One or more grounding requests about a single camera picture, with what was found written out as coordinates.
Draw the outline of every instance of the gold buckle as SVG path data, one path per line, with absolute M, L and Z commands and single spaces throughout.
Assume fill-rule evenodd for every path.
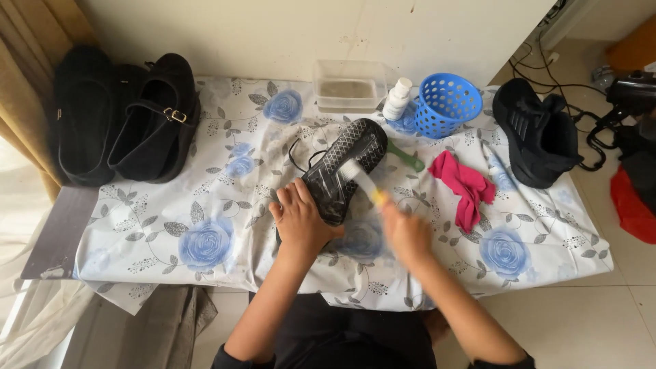
M 182 119 L 176 117 L 175 116 L 176 114 L 182 114 Z M 166 116 L 166 119 L 168 119 L 169 121 L 172 121 L 172 120 L 175 119 L 176 121 L 179 121 L 180 123 L 184 123 L 184 121 L 187 120 L 187 115 L 185 113 L 180 113 L 179 110 L 173 110 L 173 108 L 164 109 L 164 115 Z

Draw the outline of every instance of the white sheer curtain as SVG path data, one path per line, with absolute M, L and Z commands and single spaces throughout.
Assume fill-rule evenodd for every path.
M 52 204 L 34 166 L 0 138 L 0 368 L 48 354 L 73 328 L 93 291 L 75 280 L 23 281 L 20 273 Z

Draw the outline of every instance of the person's left hand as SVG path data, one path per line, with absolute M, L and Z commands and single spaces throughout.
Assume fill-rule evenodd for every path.
M 280 204 L 272 202 L 269 210 L 282 240 L 278 258 L 293 259 L 309 268 L 328 241 L 344 236 L 344 226 L 331 227 L 321 219 L 308 187 L 300 178 L 276 194 Z

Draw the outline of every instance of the blue plastic basket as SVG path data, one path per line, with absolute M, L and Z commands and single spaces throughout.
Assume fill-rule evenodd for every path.
M 483 108 L 478 90 L 465 78 L 450 73 L 426 77 L 415 103 L 417 132 L 431 139 L 449 136 L 461 124 L 476 118 Z

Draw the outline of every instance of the white bristle brush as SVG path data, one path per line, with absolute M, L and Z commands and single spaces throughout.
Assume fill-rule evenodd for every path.
M 369 178 L 367 172 L 358 164 L 355 159 L 346 160 L 341 167 L 339 167 L 339 173 L 342 174 L 344 179 L 355 181 L 360 188 L 367 194 L 371 202 L 376 206 L 381 206 L 385 204 L 387 198 L 383 192 L 381 192 L 376 184 Z

